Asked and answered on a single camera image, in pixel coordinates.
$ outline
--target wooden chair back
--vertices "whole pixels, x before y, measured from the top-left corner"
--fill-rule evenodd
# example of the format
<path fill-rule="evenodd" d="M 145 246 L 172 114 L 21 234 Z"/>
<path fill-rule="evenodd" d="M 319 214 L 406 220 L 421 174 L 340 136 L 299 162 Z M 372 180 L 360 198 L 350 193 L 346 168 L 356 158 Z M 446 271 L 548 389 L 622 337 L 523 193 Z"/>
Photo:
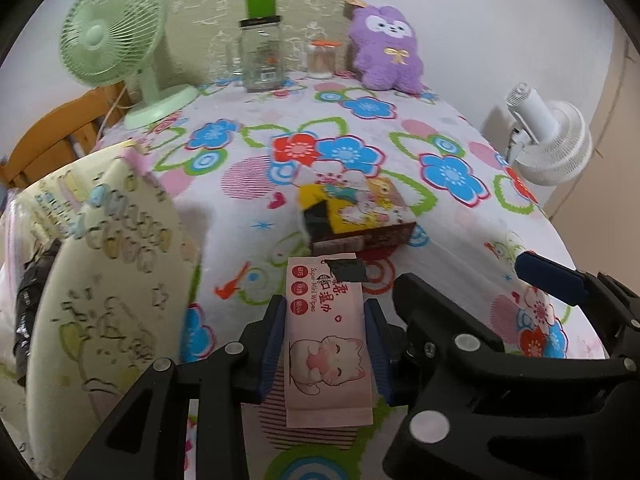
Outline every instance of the wooden chair back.
<path fill-rule="evenodd" d="M 10 187 L 26 188 L 62 166 L 78 159 L 74 141 L 85 154 L 95 146 L 98 129 L 124 83 L 95 88 L 75 101 L 52 110 L 22 136 L 9 160 L 0 166 L 0 178 Z M 120 106 L 130 104 L 125 91 Z M 126 111 L 115 107 L 106 126 L 118 122 Z"/>

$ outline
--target green jar lid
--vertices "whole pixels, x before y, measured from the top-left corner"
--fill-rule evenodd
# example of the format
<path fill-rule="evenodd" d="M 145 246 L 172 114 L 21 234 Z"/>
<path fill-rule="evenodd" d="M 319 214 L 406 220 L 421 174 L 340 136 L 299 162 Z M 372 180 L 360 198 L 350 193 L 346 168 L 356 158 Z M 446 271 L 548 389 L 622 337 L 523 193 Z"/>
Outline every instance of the green jar lid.
<path fill-rule="evenodd" d="M 249 19 L 274 16 L 276 0 L 246 0 L 246 14 Z"/>

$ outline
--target plush bear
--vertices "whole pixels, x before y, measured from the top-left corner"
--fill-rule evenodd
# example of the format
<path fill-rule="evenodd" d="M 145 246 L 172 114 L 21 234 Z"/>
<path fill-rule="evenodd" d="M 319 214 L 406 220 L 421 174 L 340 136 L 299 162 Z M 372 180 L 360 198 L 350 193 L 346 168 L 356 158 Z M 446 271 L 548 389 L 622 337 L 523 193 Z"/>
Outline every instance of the plush bear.
<path fill-rule="evenodd" d="M 402 12 L 395 7 L 356 9 L 349 37 L 357 50 L 353 65 L 362 72 L 366 88 L 422 93 L 418 44 Z"/>

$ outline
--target screw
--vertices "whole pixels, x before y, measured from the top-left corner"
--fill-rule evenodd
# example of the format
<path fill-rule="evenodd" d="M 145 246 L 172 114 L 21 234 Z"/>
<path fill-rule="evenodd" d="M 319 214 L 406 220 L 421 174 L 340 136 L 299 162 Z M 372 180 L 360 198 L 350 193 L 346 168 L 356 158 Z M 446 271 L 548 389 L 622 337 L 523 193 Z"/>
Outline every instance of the screw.
<path fill-rule="evenodd" d="M 156 372 L 164 372 L 165 370 L 168 370 L 170 366 L 171 359 L 168 359 L 166 357 L 161 357 L 154 361 L 154 370 Z"/>
<path fill-rule="evenodd" d="M 458 348 L 465 352 L 475 352 L 480 348 L 480 340 L 471 334 L 458 334 L 453 341 Z"/>
<path fill-rule="evenodd" d="M 429 358 L 433 359 L 434 355 L 436 355 L 436 345 L 432 342 L 428 342 L 424 344 L 424 354 Z"/>
<path fill-rule="evenodd" d="M 630 372 L 635 372 L 636 370 L 638 370 L 638 367 L 636 366 L 636 363 L 634 362 L 633 359 L 629 359 L 628 357 L 625 357 L 625 360 L 622 362 L 624 363 L 625 368 Z"/>
<path fill-rule="evenodd" d="M 416 413 L 409 422 L 411 436 L 423 444 L 435 444 L 443 440 L 449 434 L 450 427 L 449 419 L 433 410 Z"/>
<path fill-rule="evenodd" d="M 242 350 L 244 350 L 244 345 L 238 341 L 233 341 L 225 346 L 225 352 L 229 355 L 239 354 Z"/>

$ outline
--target fan stand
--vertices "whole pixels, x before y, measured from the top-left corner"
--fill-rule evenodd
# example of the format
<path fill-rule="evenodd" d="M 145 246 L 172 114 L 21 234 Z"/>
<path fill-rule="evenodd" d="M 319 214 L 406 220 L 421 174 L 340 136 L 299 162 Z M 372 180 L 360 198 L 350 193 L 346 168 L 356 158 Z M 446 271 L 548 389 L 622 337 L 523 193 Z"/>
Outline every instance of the fan stand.
<path fill-rule="evenodd" d="M 127 130 L 155 123 L 183 108 L 198 96 L 197 88 L 187 84 L 160 90 L 151 65 L 145 66 L 138 73 L 138 80 L 142 90 L 142 101 L 124 117 L 124 127 Z"/>

